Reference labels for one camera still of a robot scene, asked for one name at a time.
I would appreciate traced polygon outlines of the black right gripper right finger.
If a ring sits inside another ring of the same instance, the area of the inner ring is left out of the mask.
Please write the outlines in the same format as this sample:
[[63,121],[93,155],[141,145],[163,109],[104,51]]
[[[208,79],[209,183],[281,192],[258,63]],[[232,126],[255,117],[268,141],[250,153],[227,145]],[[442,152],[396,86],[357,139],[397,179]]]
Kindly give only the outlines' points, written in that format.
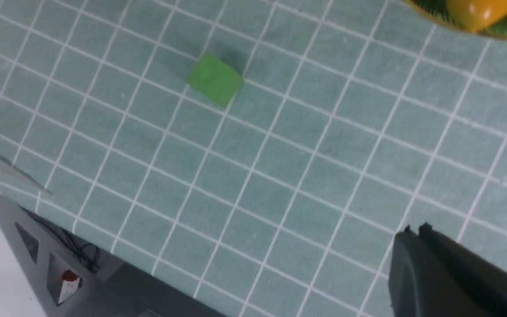
[[494,317],[507,317],[507,272],[429,223],[419,227],[419,237],[475,304]]

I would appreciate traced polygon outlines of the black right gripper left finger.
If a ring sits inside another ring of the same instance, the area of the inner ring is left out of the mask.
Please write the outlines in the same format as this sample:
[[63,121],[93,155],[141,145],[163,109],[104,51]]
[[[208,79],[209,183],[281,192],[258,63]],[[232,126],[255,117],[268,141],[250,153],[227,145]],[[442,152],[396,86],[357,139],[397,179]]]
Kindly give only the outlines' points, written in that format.
[[470,301],[408,226],[393,241],[388,290],[395,317],[464,317]]

